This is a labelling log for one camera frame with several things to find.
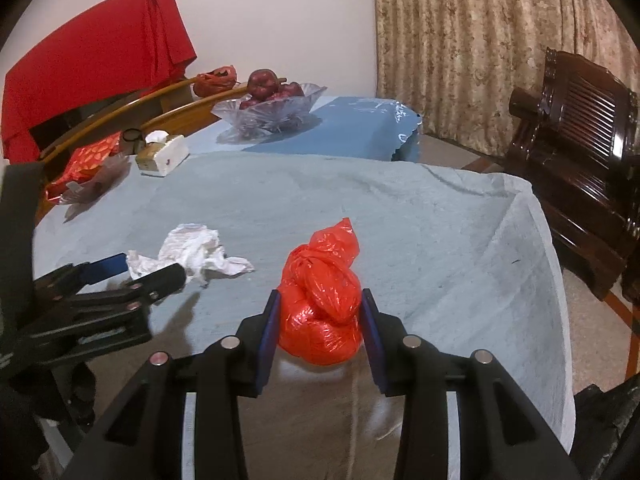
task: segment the red cloth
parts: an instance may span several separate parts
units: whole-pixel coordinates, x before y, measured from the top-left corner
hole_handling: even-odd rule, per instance
[[[175,0],[105,0],[34,46],[6,74],[2,143],[37,160],[29,128],[107,97],[177,80],[196,58]]]

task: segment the beige patterned curtain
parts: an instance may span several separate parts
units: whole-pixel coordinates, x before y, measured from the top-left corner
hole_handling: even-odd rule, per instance
[[[425,132],[504,155],[514,86],[539,90],[547,46],[582,54],[640,90],[640,54],[606,0],[376,0],[378,96]]]

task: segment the tissue box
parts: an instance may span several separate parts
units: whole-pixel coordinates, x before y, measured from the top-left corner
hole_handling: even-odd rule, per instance
[[[168,136],[166,142],[150,142],[136,155],[140,172],[151,176],[167,176],[189,155],[182,135]]]

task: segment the bowl of apples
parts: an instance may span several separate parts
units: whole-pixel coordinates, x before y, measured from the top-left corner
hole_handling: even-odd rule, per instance
[[[273,70],[254,70],[247,95],[216,104],[211,113],[232,125],[226,140],[261,140],[272,134],[295,132],[326,90],[312,83],[281,83]]]

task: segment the fruit bowl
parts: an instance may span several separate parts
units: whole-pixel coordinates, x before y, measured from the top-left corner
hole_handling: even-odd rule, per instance
[[[326,90],[326,86],[312,83],[300,86],[304,96],[274,99],[241,110],[241,103],[251,98],[245,95],[216,104],[211,113],[230,123],[232,136],[237,139],[261,140],[276,133],[294,132],[305,122],[312,106]]]

